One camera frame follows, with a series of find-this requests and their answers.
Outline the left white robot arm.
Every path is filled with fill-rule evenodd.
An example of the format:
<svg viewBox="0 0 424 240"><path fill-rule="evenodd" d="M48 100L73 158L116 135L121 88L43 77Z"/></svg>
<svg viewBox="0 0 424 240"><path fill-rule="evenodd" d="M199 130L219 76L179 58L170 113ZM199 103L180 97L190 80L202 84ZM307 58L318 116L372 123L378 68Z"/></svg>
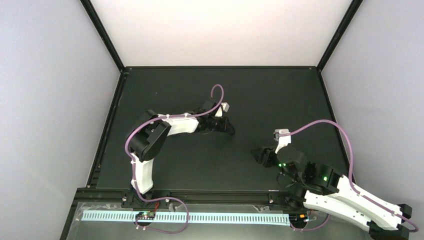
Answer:
<svg viewBox="0 0 424 240"><path fill-rule="evenodd" d="M235 128L225 116L229 108L227 102L208 99L202 107L178 115L148 110L145 122L129 134L124 146L132 165L132 187L141 195L153 188L154 159L167 137L205 131L234 135Z"/></svg>

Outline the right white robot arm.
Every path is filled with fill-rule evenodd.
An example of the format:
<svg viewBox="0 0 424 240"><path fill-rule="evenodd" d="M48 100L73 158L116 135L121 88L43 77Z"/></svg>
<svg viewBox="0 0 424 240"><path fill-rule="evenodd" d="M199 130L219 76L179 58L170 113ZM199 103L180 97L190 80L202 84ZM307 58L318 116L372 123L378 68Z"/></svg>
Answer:
<svg viewBox="0 0 424 240"><path fill-rule="evenodd" d="M288 191L274 204L290 211L318 210L349 222L368 232L374 240L407 240L410 230L403 223L412 216L412 208L392 204L376 196L365 196L346 175L333 168L310 162L291 144L280 149L259 147L251 150L255 161L265 168L277 168L278 176L289 177Z"/></svg>

